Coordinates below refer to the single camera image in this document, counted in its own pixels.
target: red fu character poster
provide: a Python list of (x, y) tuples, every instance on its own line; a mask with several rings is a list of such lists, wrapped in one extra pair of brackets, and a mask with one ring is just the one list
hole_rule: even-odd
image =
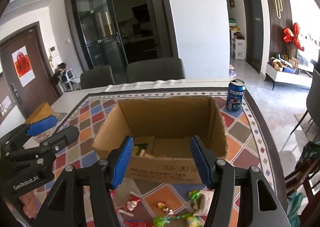
[(21, 85), (22, 87), (25, 87), (36, 78), (31, 67), (26, 46), (12, 53), (12, 59)]

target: door handle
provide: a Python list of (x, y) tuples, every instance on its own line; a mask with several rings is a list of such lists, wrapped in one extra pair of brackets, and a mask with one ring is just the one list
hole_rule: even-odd
[(120, 44), (120, 38), (119, 38), (119, 33), (116, 31), (116, 41), (118, 44)]
[(13, 94), (17, 98), (18, 104), (22, 105), (22, 99), (18, 93), (18, 90), (15, 88), (14, 84), (11, 84), (11, 88), (12, 88)]

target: dining chair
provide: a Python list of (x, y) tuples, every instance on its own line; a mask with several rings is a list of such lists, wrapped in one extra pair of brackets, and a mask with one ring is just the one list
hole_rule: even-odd
[(302, 185), (306, 191), (308, 204), (299, 216), (301, 222), (300, 226), (303, 226), (311, 218), (316, 210), (316, 206), (320, 202), (320, 191), (316, 192), (320, 184), (320, 181), (317, 181), (319, 178), (319, 171), (319, 160), (310, 158), (285, 177), (287, 197), (297, 191)]
[[(319, 106), (319, 96), (320, 96), (320, 74), (318, 71), (313, 71), (313, 78), (312, 78), (312, 84), (310, 87), (310, 91), (307, 96), (307, 111), (304, 113), (298, 124), (294, 127), (293, 131), (290, 133), (290, 135), (297, 129), (297, 127), (302, 123), (303, 119), (306, 117), (306, 115), (309, 113), (312, 120), (311, 125), (307, 129), (306, 133), (311, 128), (312, 124), (315, 123), (317, 127), (320, 129), (320, 106)], [(313, 141), (317, 139), (317, 137), (320, 135), (319, 133), (316, 135)]]
[(81, 89), (115, 85), (111, 67), (105, 65), (83, 72), (80, 76), (80, 84)]
[(128, 83), (185, 79), (183, 63), (177, 57), (144, 60), (127, 66)]

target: white cabinet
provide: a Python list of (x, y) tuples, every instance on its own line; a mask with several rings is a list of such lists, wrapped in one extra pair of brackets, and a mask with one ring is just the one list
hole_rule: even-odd
[(232, 56), (235, 59), (245, 60), (245, 40), (231, 40)]

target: can lid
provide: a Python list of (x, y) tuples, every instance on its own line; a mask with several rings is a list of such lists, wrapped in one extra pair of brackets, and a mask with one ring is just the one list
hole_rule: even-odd
[(236, 86), (244, 86), (244, 82), (240, 79), (233, 79), (231, 80), (231, 83)]

